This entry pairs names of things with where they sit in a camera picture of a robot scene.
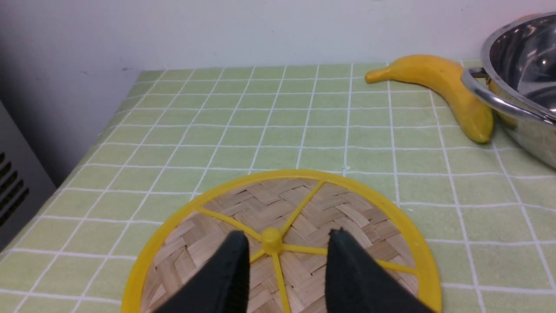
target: yellow banana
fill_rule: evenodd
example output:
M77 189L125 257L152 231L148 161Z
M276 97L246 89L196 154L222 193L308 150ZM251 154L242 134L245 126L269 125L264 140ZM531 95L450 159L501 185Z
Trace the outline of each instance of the yellow banana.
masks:
M491 108L469 92L460 81L464 68L454 61L432 55L410 55L365 75L367 83L383 80L410 82L431 88L450 105L455 119L469 139L490 140L494 127Z

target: white wall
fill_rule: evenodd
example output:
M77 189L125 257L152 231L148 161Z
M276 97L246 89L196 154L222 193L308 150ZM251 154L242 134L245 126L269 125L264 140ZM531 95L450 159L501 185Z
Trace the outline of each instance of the white wall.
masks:
M476 58L554 0L0 0L0 96L59 183L140 70Z

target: stainless steel pot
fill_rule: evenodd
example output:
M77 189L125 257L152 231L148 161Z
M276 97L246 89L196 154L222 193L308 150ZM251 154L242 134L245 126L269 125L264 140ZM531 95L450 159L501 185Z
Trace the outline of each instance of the stainless steel pot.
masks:
M515 141L556 168L556 12L500 28L483 44L481 61L462 83L496 110Z

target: yellow center knob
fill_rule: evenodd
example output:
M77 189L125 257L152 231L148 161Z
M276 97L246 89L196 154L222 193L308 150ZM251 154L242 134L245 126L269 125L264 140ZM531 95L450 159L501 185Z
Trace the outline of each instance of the yellow center knob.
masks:
M280 231L274 227L265 229L262 234L262 250L267 254L280 253L282 251L282 236Z

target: green checkered table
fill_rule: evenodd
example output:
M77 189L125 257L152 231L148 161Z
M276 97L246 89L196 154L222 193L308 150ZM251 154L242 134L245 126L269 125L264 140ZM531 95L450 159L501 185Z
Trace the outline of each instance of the green checkered table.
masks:
M284 168L353 178L399 205L430 244L445 312L555 312L556 173L499 129L471 142L428 89L367 85L381 66L143 72L0 254L0 312L118 312L137 255L173 212Z

